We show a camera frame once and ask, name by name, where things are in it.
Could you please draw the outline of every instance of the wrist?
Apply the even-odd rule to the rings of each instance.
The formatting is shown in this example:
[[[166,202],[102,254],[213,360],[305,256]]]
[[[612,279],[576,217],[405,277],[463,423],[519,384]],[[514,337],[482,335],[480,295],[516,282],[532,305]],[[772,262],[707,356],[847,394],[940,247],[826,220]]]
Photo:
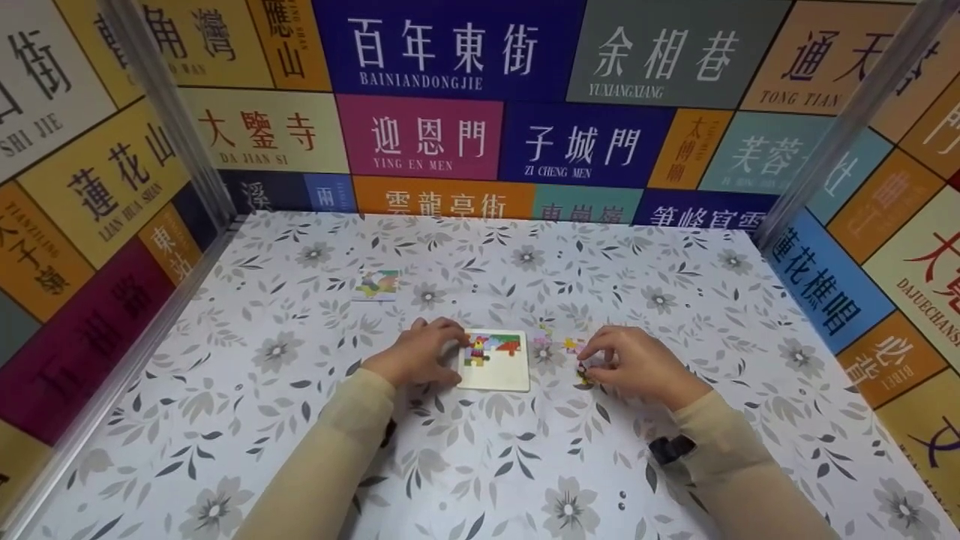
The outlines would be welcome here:
[[[381,355],[374,355],[367,358],[362,364],[362,369],[373,372],[391,384],[394,388],[400,388],[407,383],[407,377],[399,365],[399,362],[390,361],[389,358]]]
[[[658,398],[671,412],[677,412],[693,405],[712,391],[712,386],[684,369],[670,384],[665,385]]]

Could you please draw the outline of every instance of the gray sign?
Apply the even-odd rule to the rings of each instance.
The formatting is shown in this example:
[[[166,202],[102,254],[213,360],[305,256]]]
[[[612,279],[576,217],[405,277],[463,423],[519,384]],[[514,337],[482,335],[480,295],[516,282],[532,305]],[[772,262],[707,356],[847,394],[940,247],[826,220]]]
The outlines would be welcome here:
[[[0,367],[40,328],[33,317],[0,291]]]
[[[588,0],[567,101],[735,109],[790,0]]]

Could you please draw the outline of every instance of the gray flower pattern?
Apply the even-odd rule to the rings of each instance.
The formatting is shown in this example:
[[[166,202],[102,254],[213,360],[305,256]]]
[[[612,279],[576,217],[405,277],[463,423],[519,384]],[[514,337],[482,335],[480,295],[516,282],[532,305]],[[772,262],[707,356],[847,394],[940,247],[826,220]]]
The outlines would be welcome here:
[[[580,489],[575,478],[560,477],[557,489],[547,488],[543,495],[546,504],[541,509],[547,518],[543,528],[554,538],[562,540],[586,540],[600,525],[600,516],[590,507],[596,501],[597,493]]]
[[[328,262],[333,257],[333,250],[326,245],[326,242],[315,242],[308,246],[303,246],[300,254],[297,255],[297,262],[304,268],[316,268],[320,264]]]
[[[795,337],[787,337],[777,347],[780,349],[780,357],[786,360],[787,367],[808,378],[820,377],[825,364],[816,356],[813,347],[801,344]]]
[[[302,339],[297,339],[291,331],[282,331],[276,338],[263,340],[263,345],[256,350],[253,365],[260,368],[261,373],[279,373],[280,368],[288,366],[300,355],[297,347],[303,345]]]
[[[204,489],[180,523],[185,540],[219,540],[230,538],[243,523],[240,505],[253,497],[253,491],[240,489],[240,478],[223,477],[216,489]]]
[[[441,315],[526,331],[531,390],[407,388],[345,540],[710,538],[642,452],[668,419],[576,375],[571,351],[607,324],[654,334],[743,411],[845,539],[960,540],[761,260],[726,231],[259,212],[26,540],[115,518],[103,538],[235,535],[340,382]],[[353,302],[360,267],[398,270],[396,300]]]
[[[534,272],[543,266],[543,250],[530,245],[520,246],[520,249],[514,250],[513,263],[524,272]]]
[[[660,315],[669,314],[670,309],[677,306],[677,297],[663,292],[660,287],[647,285],[640,290],[640,294],[646,299],[647,308],[656,309]]]
[[[432,310],[436,305],[444,303],[446,293],[437,288],[437,285],[423,283],[414,286],[412,304],[420,309]]]
[[[896,479],[880,479],[880,487],[883,489],[875,489],[874,496],[880,511],[887,514],[890,528],[913,540],[941,537],[940,520],[924,507],[919,491],[903,489]]]
[[[717,254],[720,266],[730,270],[737,276],[746,276],[754,269],[752,263],[747,260],[747,256],[737,253],[734,250],[726,249]]]
[[[532,367],[541,375],[554,375],[564,362],[560,349],[559,343],[553,343],[549,339],[534,339],[530,344],[529,355]]]

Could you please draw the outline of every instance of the left hand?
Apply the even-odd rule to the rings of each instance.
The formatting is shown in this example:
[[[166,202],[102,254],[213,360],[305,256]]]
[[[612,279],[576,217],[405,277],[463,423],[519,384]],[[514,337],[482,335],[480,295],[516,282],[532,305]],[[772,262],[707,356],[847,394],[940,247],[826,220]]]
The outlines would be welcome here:
[[[396,343],[367,358],[361,367],[376,373],[394,387],[432,381],[453,386],[460,383],[460,374],[438,363],[440,352],[449,341],[456,341],[461,347],[469,344],[464,328],[454,321],[441,317],[427,324],[418,318],[410,330],[400,333]]]

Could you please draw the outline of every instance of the right hand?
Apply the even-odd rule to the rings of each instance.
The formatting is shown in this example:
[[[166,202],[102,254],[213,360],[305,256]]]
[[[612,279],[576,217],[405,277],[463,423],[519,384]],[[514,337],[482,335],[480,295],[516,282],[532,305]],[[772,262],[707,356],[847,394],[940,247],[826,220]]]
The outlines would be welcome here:
[[[633,327],[600,329],[578,360],[604,352],[605,365],[587,370],[587,377],[641,398],[654,398],[677,411],[706,396],[712,388],[686,371],[680,360],[655,337]]]

